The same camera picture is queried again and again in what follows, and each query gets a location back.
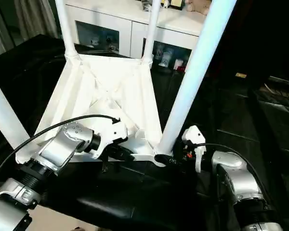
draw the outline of cabinet door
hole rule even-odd
[[[133,22],[131,32],[131,58],[141,58],[145,47],[145,38],[149,26]],[[168,68],[173,69],[176,60],[182,60],[187,65],[192,49],[198,37],[157,27],[153,48],[153,64],[160,64],[163,53],[171,57]]]
[[[130,20],[74,6],[67,5],[66,9],[75,43],[130,57]]]

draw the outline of black table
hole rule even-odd
[[[95,52],[83,46],[77,46],[77,50]],[[37,36],[0,56],[0,87],[30,135],[64,67],[63,54],[61,40]],[[108,52],[98,55],[117,56]],[[160,67],[153,67],[151,74],[164,128],[183,75]],[[271,149],[264,148],[267,143],[263,137],[274,136],[274,132],[257,93],[244,84],[207,78],[183,130],[196,124],[208,142],[228,145],[248,158],[272,192],[274,206],[285,230],[289,230],[289,178],[285,181],[284,172],[275,168],[275,158],[268,161]],[[259,124],[264,123],[267,127],[262,134]],[[10,151],[0,133],[0,163]],[[285,156],[283,160],[289,163],[289,154]],[[14,165],[13,160],[6,164],[0,183],[13,175]],[[101,167],[101,163],[68,164],[42,204],[112,230],[237,230],[231,206],[214,197],[208,172],[159,168],[149,162],[110,164],[106,173]]]

